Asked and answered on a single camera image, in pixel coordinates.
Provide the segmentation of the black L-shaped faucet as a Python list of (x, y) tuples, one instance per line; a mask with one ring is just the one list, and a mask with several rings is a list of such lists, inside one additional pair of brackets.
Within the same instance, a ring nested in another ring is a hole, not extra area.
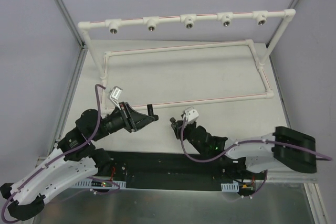
[(148, 104), (147, 105), (147, 110), (148, 110), (148, 116), (154, 118), (154, 121), (158, 121), (159, 120), (159, 116), (154, 114), (154, 110), (153, 110), (153, 105), (152, 104)]

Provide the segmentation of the black faucet valve handle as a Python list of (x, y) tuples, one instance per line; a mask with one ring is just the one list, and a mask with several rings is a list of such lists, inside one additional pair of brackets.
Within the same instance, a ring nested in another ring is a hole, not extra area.
[(170, 118), (171, 128), (178, 129), (180, 127), (180, 121), (176, 120), (174, 117)]

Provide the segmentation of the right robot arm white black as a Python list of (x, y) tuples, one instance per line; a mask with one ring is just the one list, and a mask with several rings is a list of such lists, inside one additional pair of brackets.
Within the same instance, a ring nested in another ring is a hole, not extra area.
[(224, 169), (230, 166), (242, 179), (275, 168), (287, 167), (295, 172), (317, 172), (314, 137), (288, 127), (277, 126), (273, 133), (245, 140), (213, 136), (196, 122), (187, 124), (170, 118), (171, 128), (181, 143), (188, 141), (199, 157), (186, 156), (198, 163), (216, 163)]

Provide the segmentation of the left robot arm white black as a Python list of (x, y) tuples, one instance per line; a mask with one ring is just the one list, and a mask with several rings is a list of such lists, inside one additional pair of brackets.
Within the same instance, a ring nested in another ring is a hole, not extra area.
[(6, 200), (1, 210), (2, 221), (28, 220), (75, 183), (96, 174), (108, 175), (111, 159), (107, 151), (96, 148), (93, 142), (122, 129), (136, 132), (159, 119), (151, 104), (147, 110), (147, 114), (137, 112), (126, 102), (119, 103), (105, 117), (99, 110), (85, 110), (75, 127), (29, 175), (16, 183), (1, 185), (1, 195)]

